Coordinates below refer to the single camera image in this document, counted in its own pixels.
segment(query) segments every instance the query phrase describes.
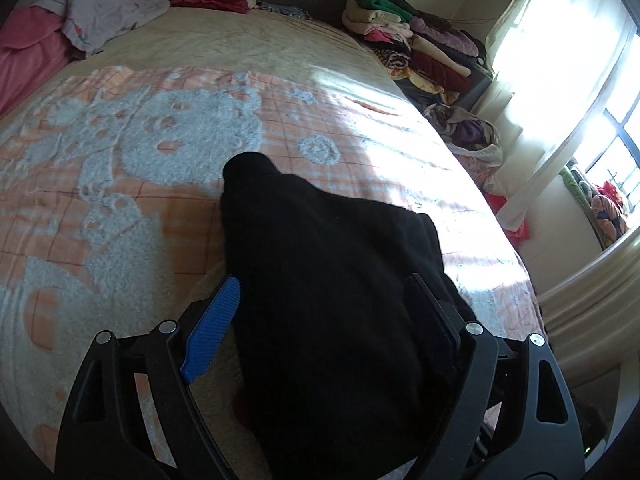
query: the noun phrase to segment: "metal screw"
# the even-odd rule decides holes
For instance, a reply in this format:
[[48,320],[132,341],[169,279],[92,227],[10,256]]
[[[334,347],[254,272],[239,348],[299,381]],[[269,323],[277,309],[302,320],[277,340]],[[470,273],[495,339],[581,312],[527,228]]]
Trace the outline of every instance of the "metal screw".
[[163,334],[170,334],[176,329],[177,325],[175,321],[168,319],[167,321],[163,321],[160,323],[158,330]]
[[529,339],[531,339],[531,342],[535,346],[544,346],[545,345],[545,338],[543,338],[540,334],[531,334],[529,336]]
[[105,343],[108,343],[110,339],[111,332],[103,330],[102,332],[98,332],[98,335],[95,337],[95,342],[97,342],[98,345],[104,345]]
[[478,323],[467,323],[465,328],[467,332],[473,335],[480,335],[484,332],[484,328],[482,328],[482,325]]

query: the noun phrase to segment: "green towel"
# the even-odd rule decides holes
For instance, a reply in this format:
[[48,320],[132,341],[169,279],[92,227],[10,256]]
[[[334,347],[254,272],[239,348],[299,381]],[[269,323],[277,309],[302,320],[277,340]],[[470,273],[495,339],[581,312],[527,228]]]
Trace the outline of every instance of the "green towel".
[[391,3],[389,0],[360,0],[358,2],[358,5],[363,9],[386,10],[386,12],[392,12],[400,16],[406,22],[408,22],[413,17],[410,12],[407,12],[401,7],[398,7],[396,4]]

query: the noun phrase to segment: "purple clothing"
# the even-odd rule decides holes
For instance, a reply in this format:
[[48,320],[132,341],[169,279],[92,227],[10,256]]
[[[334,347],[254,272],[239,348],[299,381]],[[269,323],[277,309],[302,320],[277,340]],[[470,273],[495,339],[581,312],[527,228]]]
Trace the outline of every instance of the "purple clothing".
[[87,55],[169,10],[169,0],[38,0],[36,5],[63,16],[62,33]]
[[451,32],[440,32],[434,28],[431,28],[429,25],[424,23],[422,18],[414,18],[409,22],[411,30],[415,32],[420,32],[421,34],[426,34],[432,40],[437,41],[443,45],[450,46],[451,48],[461,52],[462,54],[466,54],[471,57],[478,57],[478,47],[476,44],[471,41],[464,34],[458,36],[457,34],[452,34]]
[[466,148],[470,144],[485,144],[484,128],[479,121],[460,121],[456,126],[451,140],[457,146]]

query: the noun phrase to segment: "window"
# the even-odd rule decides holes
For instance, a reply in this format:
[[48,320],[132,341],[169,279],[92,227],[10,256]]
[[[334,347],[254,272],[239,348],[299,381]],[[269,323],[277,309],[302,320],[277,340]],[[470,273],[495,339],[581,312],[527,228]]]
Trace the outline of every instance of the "window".
[[630,224],[640,214],[640,37],[631,51],[604,113],[587,126],[584,141],[575,152],[578,165],[592,184],[609,180],[626,195]]

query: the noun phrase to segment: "white curtain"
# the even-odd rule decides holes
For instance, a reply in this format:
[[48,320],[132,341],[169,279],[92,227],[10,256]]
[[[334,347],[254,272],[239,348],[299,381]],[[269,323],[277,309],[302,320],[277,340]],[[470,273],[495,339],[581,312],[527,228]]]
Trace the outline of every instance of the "white curtain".
[[500,133],[504,164],[485,189],[517,230],[602,113],[636,26],[620,0],[513,0],[487,38],[496,77],[473,112]]
[[640,225],[594,262],[538,298],[569,386],[640,352]]

